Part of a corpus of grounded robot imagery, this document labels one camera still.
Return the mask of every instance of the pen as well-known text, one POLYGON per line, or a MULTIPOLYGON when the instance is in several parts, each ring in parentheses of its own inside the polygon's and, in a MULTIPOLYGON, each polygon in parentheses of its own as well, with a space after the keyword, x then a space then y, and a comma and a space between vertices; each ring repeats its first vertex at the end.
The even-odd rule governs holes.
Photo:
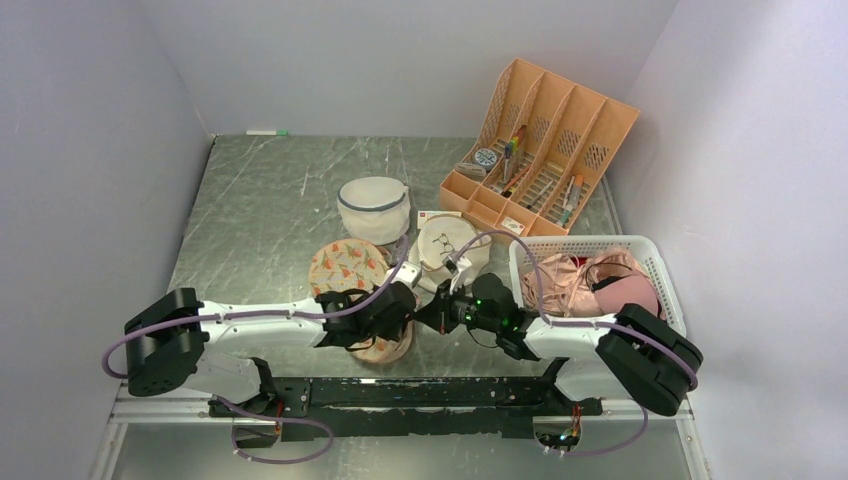
POLYGON ((562 227, 566 223, 568 223, 568 219, 571 218, 571 212, 577 208, 577 204, 580 203, 580 190, 582 190, 583 186, 583 175, 577 174, 577 177, 574 179, 574 186, 571 190, 571 195, 568 196, 568 204, 565 206, 565 210, 562 212, 562 218, 559 220, 559 226, 562 227))
POLYGON ((503 183, 507 183, 509 181, 509 174, 510 174, 510 172, 509 172, 510 171, 510 168, 509 168, 510 165, 509 164, 510 164, 511 157, 512 157, 512 145, 507 144, 506 147, 504 147, 504 164, 503 164, 503 172, 501 173, 501 179, 503 180, 503 183))
POLYGON ((539 194, 538 194, 538 195, 536 195, 536 198, 534 198, 532 202, 528 202, 528 203, 527 203, 527 205, 526 205, 526 206, 527 206, 527 210, 530 210, 531 208, 533 208, 533 205, 535 205, 535 204, 536 204, 536 202, 538 202, 538 201, 539 201, 539 199, 540 199, 540 198, 542 198, 542 195, 544 195, 544 194, 545 194, 545 192, 547 192, 547 191, 548 191, 548 189, 549 189, 549 188, 551 188, 551 185, 553 185, 553 184, 554 184, 554 181, 553 181, 553 180, 551 180, 550 182, 548 182, 548 184, 547 184, 547 185, 545 185, 545 188, 543 188, 543 189, 542 189, 542 191, 541 191, 541 192, 539 192, 539 194))

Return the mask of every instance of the white enclosure wall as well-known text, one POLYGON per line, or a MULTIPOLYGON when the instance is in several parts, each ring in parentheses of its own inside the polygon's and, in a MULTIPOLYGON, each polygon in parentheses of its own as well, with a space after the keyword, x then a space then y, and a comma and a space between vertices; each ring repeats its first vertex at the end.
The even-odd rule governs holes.
POLYGON ((3 2, 1 478, 87 478, 101 349, 164 293, 207 151, 134 0, 3 2))
POLYGON ((612 166, 703 349, 716 479, 848 478, 848 4, 683 0, 612 166))
POLYGON ((621 98, 677 0, 144 0, 214 133, 480 133, 514 57, 621 98))

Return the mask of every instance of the pink fabric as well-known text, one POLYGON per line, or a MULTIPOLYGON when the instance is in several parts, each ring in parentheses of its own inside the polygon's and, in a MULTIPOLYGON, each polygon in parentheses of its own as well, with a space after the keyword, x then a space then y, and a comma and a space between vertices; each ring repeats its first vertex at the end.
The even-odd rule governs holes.
POLYGON ((595 300, 601 311, 618 313, 626 303, 641 305, 654 315, 659 315, 660 304, 650 280, 641 273, 632 273, 621 280, 595 291, 595 300))
MULTIPOLYGON (((656 315, 659 305, 656 291, 639 262, 627 249, 611 248, 579 268, 575 260, 573 256, 557 254, 539 264, 545 289, 542 306, 546 313, 565 317, 597 317, 618 312, 625 303, 638 303, 656 315), (610 276, 627 278, 594 293, 589 289, 589 285, 610 276)), ((529 308, 539 308, 537 290, 535 274, 532 271, 526 273, 521 278, 521 294, 529 308)))

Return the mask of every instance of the white basket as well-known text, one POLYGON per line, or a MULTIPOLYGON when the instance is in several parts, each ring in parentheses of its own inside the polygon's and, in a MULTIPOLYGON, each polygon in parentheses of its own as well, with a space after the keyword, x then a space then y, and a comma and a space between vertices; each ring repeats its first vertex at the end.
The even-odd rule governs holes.
MULTIPOLYGON (((677 294, 671 285, 665 262, 660 258, 654 242, 639 235, 569 235, 556 237, 524 237, 524 243, 539 260, 544 260, 557 253, 570 253, 578 257, 594 257, 610 247, 625 247, 642 265, 657 293, 665 311, 666 320, 677 333, 686 336, 686 325, 680 312, 677 294)), ((527 253, 518 244, 512 242, 509 246, 509 276, 512 280, 512 294, 520 307, 524 306, 521 298, 521 276, 531 270, 527 253)))

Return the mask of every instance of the purple cable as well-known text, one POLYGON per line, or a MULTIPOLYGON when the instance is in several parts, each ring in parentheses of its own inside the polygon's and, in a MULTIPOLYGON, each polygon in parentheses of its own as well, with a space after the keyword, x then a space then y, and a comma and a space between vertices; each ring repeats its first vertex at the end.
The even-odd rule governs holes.
POLYGON ((178 327, 180 325, 185 325, 188 323, 203 322, 206 320, 218 320, 220 318, 221 317, 219 317, 218 315, 197 315, 194 317, 183 317, 177 318, 175 320, 168 320, 167 322, 157 323, 156 325, 151 325, 149 327, 144 327, 134 332, 130 332, 121 337, 117 342, 113 343, 112 345, 109 345, 109 348, 107 348, 106 351, 103 352, 103 356, 100 357, 100 367, 103 369, 104 372, 106 372, 106 375, 109 375, 112 378, 125 379, 127 378, 126 373, 118 373, 112 370, 112 367, 109 366, 109 356, 112 355, 112 352, 117 350, 120 346, 124 345, 127 342, 131 342, 136 338, 143 337, 148 333, 158 332, 159 330, 164 330, 166 328, 171 327, 178 327))
POLYGON ((565 452, 562 455, 564 457, 598 457, 600 455, 606 455, 608 453, 621 450, 622 448, 629 447, 633 444, 633 442, 639 440, 639 437, 644 435, 645 431, 648 430, 648 411, 645 410, 645 407, 643 407, 642 405, 639 405, 639 408, 642 409, 642 425, 639 427, 639 430, 635 434, 633 434, 632 437, 611 447, 601 448, 598 450, 590 450, 588 452, 565 452))
POLYGON ((248 412, 247 410, 239 407, 238 405, 234 404, 233 402, 227 400, 224 397, 217 397, 217 398, 218 398, 218 401, 220 401, 221 403, 224 404, 224 406, 226 406, 227 408, 229 408, 233 412, 238 413, 239 415, 241 415, 243 417, 253 418, 255 420, 265 420, 265 421, 276 422, 276 423, 290 423, 290 424, 296 423, 296 424, 299 424, 299 425, 311 425, 313 427, 318 427, 321 430, 324 430, 325 432, 327 432, 327 444, 324 445, 317 452, 310 453, 309 455, 306 455, 305 457, 294 458, 294 459, 290 459, 290 460, 274 460, 274 459, 270 459, 270 458, 254 457, 253 455, 248 455, 248 454, 244 453, 243 450, 238 448, 238 444, 236 443, 236 430, 237 430, 238 427, 233 428, 233 431, 230 434, 230 441, 233 444, 233 453, 235 453, 236 455, 240 456, 241 458, 243 458, 245 460, 248 460, 248 461, 251 461, 251 462, 256 462, 256 463, 267 463, 269 465, 292 465, 292 464, 295 464, 295 463, 308 462, 309 460, 318 458, 321 455, 327 453, 327 450, 329 450, 330 447, 333 446, 333 440, 336 438, 336 436, 333 435, 333 430, 330 429, 329 426, 327 426, 326 424, 321 423, 317 420, 310 420, 308 418, 284 418, 284 417, 269 417, 269 416, 266 416, 266 415, 258 415, 258 414, 255 414, 255 413, 248 412))
POLYGON ((402 235, 400 237, 400 240, 401 245, 398 248, 401 249, 403 255, 401 255, 400 259, 398 260, 397 266, 395 266, 394 270, 392 270, 392 273, 391 275, 389 275, 389 278, 387 278, 386 281, 384 281, 383 284, 380 285, 380 287, 375 290, 374 293, 369 295, 368 298, 366 298, 362 303, 354 305, 353 307, 350 307, 345 310, 330 313, 290 312, 288 310, 254 310, 252 312, 227 313, 224 315, 224 319, 232 320, 236 318, 264 317, 268 315, 282 315, 289 317, 294 315, 298 318, 305 318, 308 320, 323 320, 325 318, 343 317, 345 315, 350 315, 351 313, 356 313, 370 305, 371 302, 373 302, 374 300, 377 300, 377 297, 382 295, 383 292, 385 292, 386 289, 389 288, 389 285, 400 272, 401 268, 403 268, 403 262, 405 262, 407 257, 409 256, 409 237, 407 237, 406 235, 402 235))
MULTIPOLYGON (((406 235, 402 235, 400 237, 400 240, 401 240, 401 244, 400 244, 399 248, 403 253, 399 258, 397 266, 394 268, 394 270, 392 270, 392 273, 389 275, 389 277, 386 279, 386 281, 384 281, 383 284, 380 285, 380 287, 374 293, 372 293, 362 303, 355 305, 351 308, 341 310, 341 311, 338 311, 338 312, 331 312, 331 313, 325 313, 325 314, 298 312, 298 311, 291 312, 289 310, 257 310, 257 311, 252 311, 252 312, 231 313, 231 314, 226 314, 226 315, 223 315, 223 316, 218 315, 218 314, 196 315, 196 316, 192 316, 192 317, 183 317, 183 318, 177 318, 177 319, 174 319, 174 320, 168 320, 166 322, 157 323, 156 325, 151 325, 149 327, 141 328, 139 330, 136 330, 134 332, 130 332, 130 333, 124 335, 123 337, 121 337, 118 341, 116 341, 115 343, 110 345, 109 348, 107 348, 105 352, 103 352, 103 356, 100 358, 100 367, 103 369, 104 372, 106 372, 106 375, 109 375, 112 378, 126 379, 127 378, 126 373, 116 372, 109 365, 109 357, 112 355, 112 353, 115 350, 117 350, 122 345, 124 345, 128 342, 131 342, 131 341, 133 341, 137 338, 141 338, 141 337, 148 335, 150 333, 158 332, 160 330, 165 330, 165 329, 172 328, 172 327, 178 327, 180 325, 187 325, 189 323, 203 322, 203 321, 209 321, 209 320, 221 320, 222 318, 225 319, 225 320, 233 320, 233 319, 239 319, 239 318, 250 318, 250 317, 268 316, 268 315, 283 315, 283 316, 286 316, 286 317, 296 316, 298 318, 304 318, 304 319, 307 319, 307 320, 318 321, 318 320, 322 320, 322 319, 325 319, 325 318, 341 317, 341 316, 344 316, 344 315, 350 315, 351 313, 356 313, 359 310, 362 310, 363 308, 367 307, 371 302, 376 300, 377 297, 379 297, 383 292, 385 292, 386 289, 389 288, 389 285, 392 283, 392 281, 395 279, 395 277, 398 275, 401 268, 403 268, 403 262, 406 261, 408 255, 409 255, 409 237, 407 237, 406 235)), ((282 417, 276 418, 276 417, 266 417, 264 415, 256 415, 254 413, 250 413, 250 412, 238 407, 237 405, 233 404, 232 402, 230 402, 229 400, 227 400, 225 398, 218 397, 218 400, 220 400, 221 403, 226 405, 233 412, 238 413, 239 415, 242 415, 242 416, 245 416, 245 417, 255 418, 257 420, 268 420, 268 421, 278 422, 278 423, 298 423, 298 424, 302 424, 302 425, 312 425, 312 426, 315 426, 315 427, 318 427, 318 428, 324 430, 329 435, 329 441, 327 442, 327 445, 325 445, 324 448, 322 448, 321 450, 319 450, 316 453, 313 453, 311 455, 307 455, 307 456, 302 457, 302 458, 296 458, 296 459, 293 459, 293 460, 269 460, 269 459, 265 459, 265 458, 253 457, 253 456, 250 456, 250 455, 242 452, 241 450, 239 450, 238 447, 236 446, 236 438, 235 438, 236 431, 234 429, 233 433, 231 435, 231 440, 233 442, 233 448, 236 450, 236 453, 242 458, 245 458, 245 459, 248 459, 248 460, 251 460, 251 461, 255 461, 255 462, 258 462, 258 463, 269 463, 269 464, 274 464, 274 465, 290 465, 290 464, 293 464, 293 463, 306 462, 306 461, 312 460, 313 458, 318 457, 319 455, 323 455, 325 452, 327 452, 327 450, 330 449, 330 447, 333 444, 333 438, 335 438, 335 436, 333 435, 333 431, 330 429, 329 426, 327 426, 324 423, 321 423, 321 422, 318 422, 318 421, 315 421, 315 420, 309 420, 309 419, 282 418, 282 417)))
MULTIPOLYGON (((524 241, 521 240, 520 237, 518 237, 518 235, 515 235, 513 233, 505 232, 503 230, 492 230, 492 231, 489 231, 489 232, 480 233, 476 237, 472 238, 471 241, 466 243, 461 249, 459 249, 459 251, 457 253, 455 253, 452 256, 451 259, 454 262, 459 261, 459 259, 462 258, 462 255, 469 248, 471 248, 472 245, 474 245, 474 242, 485 237, 486 235, 491 236, 491 235, 495 235, 495 234, 504 235, 506 237, 513 239, 515 242, 517 242, 519 245, 521 245, 521 248, 523 248, 525 252, 527 252, 527 258, 530 260, 530 264, 533 266, 533 271, 536 274, 536 283, 538 283, 538 285, 539 285, 539 291, 540 292, 543 291, 542 290, 542 271, 539 270, 539 264, 536 262, 536 257, 533 255, 533 252, 530 251, 530 247, 528 247, 527 244, 524 243, 524 241)), ((547 323, 551 327, 570 327, 570 328, 604 327, 604 328, 610 328, 612 330, 616 330, 616 331, 619 331, 621 333, 625 333, 627 335, 630 335, 631 337, 636 338, 637 340, 641 340, 641 341, 647 343, 648 345, 656 348, 657 350, 662 352, 665 356, 670 358, 674 363, 676 363, 677 366, 680 367, 684 372, 686 372, 686 375, 689 377, 689 391, 692 391, 692 390, 695 390, 696 388, 698 388, 698 377, 696 376, 695 370, 693 370, 692 367, 690 367, 686 362, 683 361, 682 358, 677 356, 674 352, 672 352, 670 349, 668 349, 665 345, 662 345, 661 343, 657 342, 653 338, 651 338, 651 337, 649 337, 649 336, 647 336, 643 333, 637 332, 636 330, 633 330, 632 328, 627 328, 627 327, 624 327, 624 326, 621 326, 617 323, 612 323, 612 322, 594 322, 593 323, 593 322, 580 321, 580 320, 552 321, 551 319, 548 318, 548 316, 545 314, 544 310, 542 310, 541 308, 539 309, 539 317, 541 317, 542 321, 544 321, 545 323, 547 323)))
MULTIPOLYGON (((233 320, 233 319, 238 319, 238 318, 251 318, 251 317, 263 317, 263 316, 269 316, 269 315, 282 315, 282 316, 286 316, 286 317, 296 316, 298 318, 305 318, 307 320, 321 320, 321 319, 324 319, 324 318, 335 318, 335 317, 341 317, 341 316, 344 316, 344 315, 350 315, 351 313, 356 313, 356 312, 362 310, 363 308, 367 307, 371 302, 376 300, 377 297, 379 297, 383 292, 385 292, 386 289, 389 288, 389 284, 392 283, 392 281, 395 279, 397 274, 400 272, 401 268, 403 268, 403 262, 406 261, 408 255, 409 255, 409 237, 407 237, 406 235, 402 235, 400 237, 400 240, 401 240, 401 245, 400 245, 399 248, 401 249, 403 254, 400 257, 400 260, 398 261, 397 266, 394 268, 394 270, 392 270, 392 273, 389 275, 389 278, 387 278, 386 281, 383 282, 383 284, 380 285, 380 287, 374 293, 372 293, 368 298, 366 298, 362 303, 360 303, 358 305, 355 305, 351 308, 341 310, 341 311, 338 311, 338 312, 330 312, 330 313, 324 313, 324 314, 297 312, 297 311, 291 312, 289 310, 255 310, 255 311, 252 311, 252 312, 229 313, 229 314, 224 315, 223 319, 233 320)), ((202 321, 207 321, 207 320, 221 320, 221 318, 222 317, 218 314, 198 315, 198 316, 193 316, 193 317, 183 317, 183 318, 178 318, 178 319, 175 319, 175 320, 168 320, 167 322, 157 323, 156 325, 151 325, 149 327, 144 327, 140 330, 136 330, 134 332, 128 333, 127 335, 124 335, 117 342, 113 343, 112 345, 109 346, 109 348, 106 349, 106 351, 103 353, 103 356, 100 358, 100 367, 103 369, 104 372, 106 372, 106 375, 109 375, 112 378, 126 379, 127 374, 118 373, 115 370, 113 370, 112 367, 109 366, 109 357, 112 355, 112 352, 117 350, 121 345, 124 345, 125 343, 128 343, 132 340, 135 340, 136 338, 143 337, 143 336, 148 335, 150 333, 158 332, 159 330, 165 330, 167 328, 177 327, 177 326, 180 326, 180 325, 186 325, 186 324, 194 323, 194 322, 202 322, 202 321)))
MULTIPOLYGON (((504 235, 506 237, 513 239, 515 242, 517 242, 519 245, 521 245, 521 248, 523 248, 525 252, 527 252, 527 258, 530 260, 530 265, 533 266, 533 272, 535 272, 535 274, 536 274, 536 283, 539 285, 539 291, 541 292, 542 291, 542 271, 539 270, 539 264, 538 264, 538 262, 536 262, 536 257, 533 255, 533 252, 530 250, 530 247, 527 246, 527 244, 524 243, 524 241, 521 240, 521 238, 518 235, 515 235, 513 233, 505 232, 503 230, 492 230, 492 231, 489 231, 489 232, 480 233, 477 236, 475 236, 474 238, 472 238, 468 243, 466 243, 459 250, 459 252, 455 253, 452 256, 451 259, 454 262, 457 262, 460 258, 462 258, 462 255, 469 248, 471 248, 472 245, 474 245, 474 242, 483 238, 486 235, 492 236, 492 235, 495 235, 495 234, 504 235)), ((610 328, 612 330, 616 330, 616 331, 625 333, 627 335, 630 335, 633 338, 636 338, 638 340, 641 340, 641 341, 647 343, 648 345, 650 345, 650 346, 656 348, 657 350, 659 350, 660 352, 662 352, 664 355, 666 355, 668 358, 670 358, 674 363, 676 363, 677 366, 682 368, 684 372, 686 372, 686 375, 689 377, 689 390, 690 391, 692 391, 692 390, 694 390, 695 388, 698 387, 698 377, 695 375, 695 371, 692 369, 692 367, 690 367, 686 362, 683 361, 682 358, 677 356, 674 352, 669 350, 665 345, 660 344, 659 342, 657 342, 653 338, 650 338, 650 337, 648 337, 647 335, 644 335, 641 332, 637 332, 636 330, 633 330, 632 328, 627 328, 627 327, 624 327, 624 326, 621 326, 617 323, 612 323, 612 322, 594 322, 593 323, 593 322, 589 322, 589 321, 580 321, 580 320, 551 321, 548 318, 548 316, 545 314, 544 310, 541 308, 542 305, 539 305, 539 307, 540 307, 539 308, 539 316, 542 318, 542 321, 544 321, 546 324, 548 324, 551 327, 559 327, 559 328, 569 328, 569 327, 570 328, 578 328, 578 327, 579 328, 584 328, 584 327, 599 328, 599 327, 604 327, 604 328, 610 328)), ((630 437, 627 440, 619 443, 618 445, 613 445, 611 447, 602 448, 600 450, 592 450, 592 451, 589 451, 589 452, 567 452, 565 455, 568 455, 568 456, 571 456, 571 457, 596 457, 596 456, 599 456, 599 455, 606 455, 608 453, 612 453, 612 452, 615 452, 615 451, 620 450, 622 448, 630 446, 633 442, 638 440, 639 437, 641 437, 645 433, 645 430, 648 429, 648 411, 645 410, 645 407, 643 407, 642 405, 639 405, 639 408, 642 409, 642 418, 643 418, 642 426, 639 428, 639 431, 637 431, 632 437, 630 437)))

